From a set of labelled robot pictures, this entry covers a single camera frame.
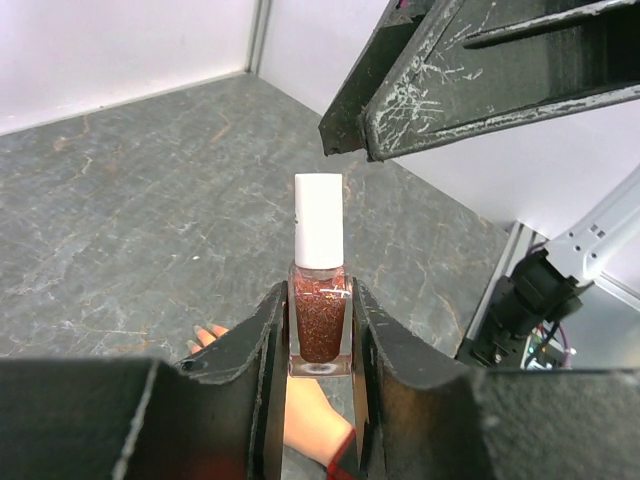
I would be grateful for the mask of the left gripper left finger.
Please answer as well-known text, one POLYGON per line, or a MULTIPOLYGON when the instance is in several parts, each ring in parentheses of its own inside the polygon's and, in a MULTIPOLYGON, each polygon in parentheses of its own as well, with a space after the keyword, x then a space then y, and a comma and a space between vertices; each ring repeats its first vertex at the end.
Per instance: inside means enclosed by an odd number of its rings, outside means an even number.
POLYGON ((5 479, 277 479, 287 286, 176 364, 151 357, 5 359, 5 479))

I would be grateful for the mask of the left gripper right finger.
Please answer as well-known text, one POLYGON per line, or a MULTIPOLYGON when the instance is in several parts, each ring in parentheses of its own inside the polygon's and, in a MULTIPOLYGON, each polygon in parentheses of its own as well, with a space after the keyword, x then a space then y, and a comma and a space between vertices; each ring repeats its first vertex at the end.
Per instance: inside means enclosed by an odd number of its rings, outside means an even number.
POLYGON ((371 479, 635 479, 633 369, 469 367, 353 286, 359 463, 371 479))

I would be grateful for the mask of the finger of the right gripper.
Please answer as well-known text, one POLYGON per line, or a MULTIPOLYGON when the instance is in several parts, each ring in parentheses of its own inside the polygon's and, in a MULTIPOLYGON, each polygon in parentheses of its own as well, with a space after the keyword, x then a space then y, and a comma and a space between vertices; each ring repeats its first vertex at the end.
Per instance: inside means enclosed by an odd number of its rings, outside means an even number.
POLYGON ((395 69, 422 20, 438 20, 432 13, 438 1, 392 1, 354 64, 342 87, 322 117, 319 132, 324 154, 344 154, 369 147, 362 115, 386 77, 395 69))
POLYGON ((437 1, 363 116, 385 161, 639 96, 635 1, 437 1))

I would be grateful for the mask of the white nail polish cap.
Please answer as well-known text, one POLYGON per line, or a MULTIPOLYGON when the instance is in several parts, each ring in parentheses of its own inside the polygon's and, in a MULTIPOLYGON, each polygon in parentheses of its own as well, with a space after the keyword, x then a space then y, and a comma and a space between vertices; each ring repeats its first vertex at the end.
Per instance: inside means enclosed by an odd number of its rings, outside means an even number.
POLYGON ((343 178, 306 173, 294 177, 294 263, 311 270, 344 264, 343 178))

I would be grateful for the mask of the glitter nail polish bottle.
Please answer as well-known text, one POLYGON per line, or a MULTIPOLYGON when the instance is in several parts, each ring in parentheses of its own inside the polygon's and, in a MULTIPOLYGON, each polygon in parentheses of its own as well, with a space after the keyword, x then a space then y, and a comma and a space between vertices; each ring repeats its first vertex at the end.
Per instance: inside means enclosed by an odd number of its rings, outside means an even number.
POLYGON ((295 265, 288 277, 289 373, 346 376, 352 366, 353 282, 344 264, 331 270, 295 265))

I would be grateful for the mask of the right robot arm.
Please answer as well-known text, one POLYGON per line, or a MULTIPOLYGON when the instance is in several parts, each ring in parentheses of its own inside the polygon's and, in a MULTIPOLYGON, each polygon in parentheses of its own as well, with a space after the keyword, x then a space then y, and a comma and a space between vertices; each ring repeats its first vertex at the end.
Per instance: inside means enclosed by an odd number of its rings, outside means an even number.
MULTIPOLYGON (((638 96, 635 1, 392 1, 319 132, 326 155, 382 162, 638 96)), ((459 359, 526 367, 530 333, 575 312, 638 232, 632 173, 498 280, 459 359)))

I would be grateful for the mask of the red plaid sleeve forearm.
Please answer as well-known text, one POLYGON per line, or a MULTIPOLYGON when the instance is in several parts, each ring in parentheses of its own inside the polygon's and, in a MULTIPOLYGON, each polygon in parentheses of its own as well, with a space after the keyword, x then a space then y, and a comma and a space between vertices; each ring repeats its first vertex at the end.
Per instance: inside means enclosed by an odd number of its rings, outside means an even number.
POLYGON ((326 467, 327 480, 363 480, 366 476, 360 470, 357 451, 356 430, 346 436, 326 467))

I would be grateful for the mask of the mannequin hand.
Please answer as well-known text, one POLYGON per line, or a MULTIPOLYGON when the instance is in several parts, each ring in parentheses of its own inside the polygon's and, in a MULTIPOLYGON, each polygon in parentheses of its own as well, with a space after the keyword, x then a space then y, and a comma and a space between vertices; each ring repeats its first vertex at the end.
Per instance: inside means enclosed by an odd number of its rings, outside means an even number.
POLYGON ((287 447, 328 467, 352 430, 315 379, 288 377, 283 434, 287 447))

